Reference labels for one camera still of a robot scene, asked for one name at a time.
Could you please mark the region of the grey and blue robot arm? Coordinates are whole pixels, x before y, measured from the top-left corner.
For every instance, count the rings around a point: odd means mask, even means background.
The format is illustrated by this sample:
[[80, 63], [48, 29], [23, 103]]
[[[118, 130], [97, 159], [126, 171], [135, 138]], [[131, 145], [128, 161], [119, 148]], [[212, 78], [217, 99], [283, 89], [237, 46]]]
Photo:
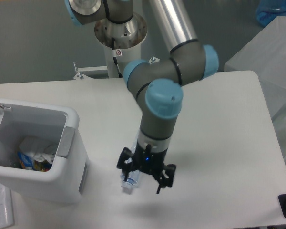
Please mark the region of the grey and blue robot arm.
[[170, 53], [168, 60], [156, 63], [125, 56], [147, 35], [147, 25], [134, 12], [133, 1], [65, 2], [75, 25], [95, 23], [95, 36], [110, 51], [109, 74], [124, 79], [142, 111], [136, 142], [122, 150], [117, 162], [126, 193], [138, 187], [142, 173], [151, 175], [159, 189], [172, 187], [176, 165], [166, 165], [164, 159], [182, 108], [182, 87], [215, 74], [219, 67], [215, 49], [199, 42], [182, 1], [152, 0], [150, 5]]

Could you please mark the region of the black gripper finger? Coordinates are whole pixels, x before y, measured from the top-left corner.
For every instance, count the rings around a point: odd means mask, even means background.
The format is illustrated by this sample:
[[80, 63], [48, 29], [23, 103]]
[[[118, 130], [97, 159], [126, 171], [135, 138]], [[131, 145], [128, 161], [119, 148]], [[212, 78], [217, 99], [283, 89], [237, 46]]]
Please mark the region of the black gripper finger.
[[116, 167], [122, 170], [123, 180], [127, 181], [129, 173], [136, 170], [135, 154], [129, 148], [125, 147], [120, 154]]
[[157, 194], [160, 193], [162, 188], [171, 188], [173, 186], [175, 171], [175, 164], [163, 165], [162, 171], [155, 177], [155, 180], [158, 182]]

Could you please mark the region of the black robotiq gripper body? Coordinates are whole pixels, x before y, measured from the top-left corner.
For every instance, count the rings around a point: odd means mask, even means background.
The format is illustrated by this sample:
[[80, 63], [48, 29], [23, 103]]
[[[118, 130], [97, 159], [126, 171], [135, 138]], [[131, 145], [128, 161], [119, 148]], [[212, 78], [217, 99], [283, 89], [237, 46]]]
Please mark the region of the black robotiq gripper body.
[[162, 152], [151, 152], [137, 144], [133, 158], [134, 169], [152, 175], [154, 178], [160, 178], [166, 153], [167, 149]]

